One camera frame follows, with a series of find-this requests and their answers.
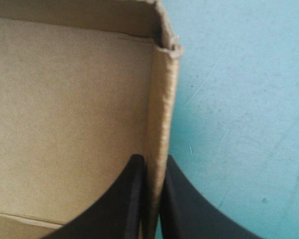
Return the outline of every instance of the light blue wall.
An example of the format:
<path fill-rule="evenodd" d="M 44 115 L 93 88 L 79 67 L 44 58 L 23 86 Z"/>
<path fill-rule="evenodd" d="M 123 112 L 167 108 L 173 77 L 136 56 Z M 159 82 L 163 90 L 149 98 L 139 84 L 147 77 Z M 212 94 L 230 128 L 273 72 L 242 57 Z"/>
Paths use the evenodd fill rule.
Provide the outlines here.
<path fill-rule="evenodd" d="M 238 223 L 299 239 L 299 0 L 163 3 L 185 47 L 170 153 Z"/>

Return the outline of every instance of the cardboard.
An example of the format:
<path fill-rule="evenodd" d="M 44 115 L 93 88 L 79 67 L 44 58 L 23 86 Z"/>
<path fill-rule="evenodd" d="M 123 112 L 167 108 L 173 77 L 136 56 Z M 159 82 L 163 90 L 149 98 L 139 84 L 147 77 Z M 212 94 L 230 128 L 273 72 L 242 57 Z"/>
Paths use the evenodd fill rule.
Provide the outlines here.
<path fill-rule="evenodd" d="M 0 239 L 69 222 L 133 153 L 154 237 L 180 56 L 159 1 L 0 0 Z"/>

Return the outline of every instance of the cardboard edge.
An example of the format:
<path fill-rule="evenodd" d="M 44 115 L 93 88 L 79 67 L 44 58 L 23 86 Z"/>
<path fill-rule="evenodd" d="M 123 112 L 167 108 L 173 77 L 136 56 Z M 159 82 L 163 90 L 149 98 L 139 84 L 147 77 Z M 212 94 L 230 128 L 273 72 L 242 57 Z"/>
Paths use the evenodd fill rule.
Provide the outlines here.
<path fill-rule="evenodd" d="M 49 229 L 59 229 L 61 228 L 64 224 L 57 223 L 57 222 L 49 222 L 49 221 L 44 221 L 40 219 L 34 219 L 31 217 L 26 217 L 26 216 L 20 216 L 20 215 L 14 215 L 6 212 L 0 212 L 0 217 L 5 218 L 5 219 L 10 219 L 13 221 L 17 221 L 22 224 L 27 224 L 27 225 L 32 225 L 36 227 L 43 227 L 43 228 L 49 228 Z"/>

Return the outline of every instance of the black plastic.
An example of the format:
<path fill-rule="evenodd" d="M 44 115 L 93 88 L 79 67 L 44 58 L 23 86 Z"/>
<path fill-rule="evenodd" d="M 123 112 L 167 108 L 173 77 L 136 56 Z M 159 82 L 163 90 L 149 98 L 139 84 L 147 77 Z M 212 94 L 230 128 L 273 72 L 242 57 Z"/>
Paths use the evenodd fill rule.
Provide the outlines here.
<path fill-rule="evenodd" d="M 169 156 L 160 204 L 164 239 L 260 239 L 212 206 Z"/>
<path fill-rule="evenodd" d="M 108 191 L 89 209 L 43 239 L 137 239 L 145 163 L 132 155 Z"/>

